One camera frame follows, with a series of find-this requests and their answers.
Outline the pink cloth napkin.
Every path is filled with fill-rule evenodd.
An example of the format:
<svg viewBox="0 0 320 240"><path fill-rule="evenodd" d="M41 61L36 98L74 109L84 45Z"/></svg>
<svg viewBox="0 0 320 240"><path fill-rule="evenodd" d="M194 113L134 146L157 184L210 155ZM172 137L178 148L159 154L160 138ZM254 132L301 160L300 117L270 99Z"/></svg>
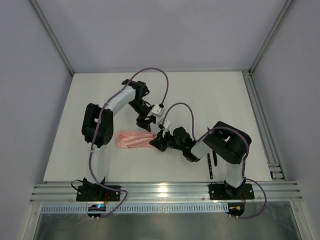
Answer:
<svg viewBox="0 0 320 240"><path fill-rule="evenodd" d="M157 136L153 132L119 131L115 137L115 147L118 149L152 148L150 141Z"/></svg>

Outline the black handled knife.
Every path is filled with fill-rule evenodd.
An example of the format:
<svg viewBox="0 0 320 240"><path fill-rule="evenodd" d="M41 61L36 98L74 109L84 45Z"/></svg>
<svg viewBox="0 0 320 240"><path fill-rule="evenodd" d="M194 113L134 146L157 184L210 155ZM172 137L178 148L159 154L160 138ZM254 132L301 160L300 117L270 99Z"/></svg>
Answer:
<svg viewBox="0 0 320 240"><path fill-rule="evenodd" d="M208 164L210 166L212 166L212 159L213 159L213 165L215 167L217 167L218 166L218 157L217 157L217 154L215 151L212 151L211 153L207 154L207 160L208 160Z"/></svg>

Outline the black handled fork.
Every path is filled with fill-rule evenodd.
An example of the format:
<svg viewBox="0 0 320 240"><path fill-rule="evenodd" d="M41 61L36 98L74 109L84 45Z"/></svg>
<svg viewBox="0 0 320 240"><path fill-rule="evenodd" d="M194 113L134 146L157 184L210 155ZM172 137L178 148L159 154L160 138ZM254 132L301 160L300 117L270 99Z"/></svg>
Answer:
<svg viewBox="0 0 320 240"><path fill-rule="evenodd" d="M212 162L211 162L210 153L207 154L207 162L208 162L209 177L212 180L213 179L213 171L212 171Z"/></svg>

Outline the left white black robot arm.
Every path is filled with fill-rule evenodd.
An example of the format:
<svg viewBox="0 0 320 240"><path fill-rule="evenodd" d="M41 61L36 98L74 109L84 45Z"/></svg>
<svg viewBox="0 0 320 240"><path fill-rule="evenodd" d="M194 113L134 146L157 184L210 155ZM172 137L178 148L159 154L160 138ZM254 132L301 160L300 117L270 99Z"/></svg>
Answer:
<svg viewBox="0 0 320 240"><path fill-rule="evenodd" d="M150 93L146 83L142 81L125 80L121 83L122 89L116 92L104 104L90 103L85 109L81 133L85 142L90 144L88 170L90 179L82 180L82 186L78 190L82 195L101 195L106 188L103 187L105 178L97 178L93 173L93 156L95 151L104 149L111 141L114 134L114 117L125 106L130 105L138 114L136 125L148 132L156 118L151 115L152 105L143 100Z"/></svg>

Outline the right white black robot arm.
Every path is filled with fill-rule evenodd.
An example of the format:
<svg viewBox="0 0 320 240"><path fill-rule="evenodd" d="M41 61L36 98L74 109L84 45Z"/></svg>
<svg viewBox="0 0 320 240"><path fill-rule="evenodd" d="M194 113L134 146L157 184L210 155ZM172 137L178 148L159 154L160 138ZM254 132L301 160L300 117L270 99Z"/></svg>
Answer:
<svg viewBox="0 0 320 240"><path fill-rule="evenodd" d="M199 140L193 140L183 127L178 127L173 133L160 130L149 142L161 152L168 148L181 151L182 156L191 163L200 161L209 153L220 156L226 162L223 188L230 199L238 199L243 195L246 158L251 143L248 134L222 121L208 129Z"/></svg>

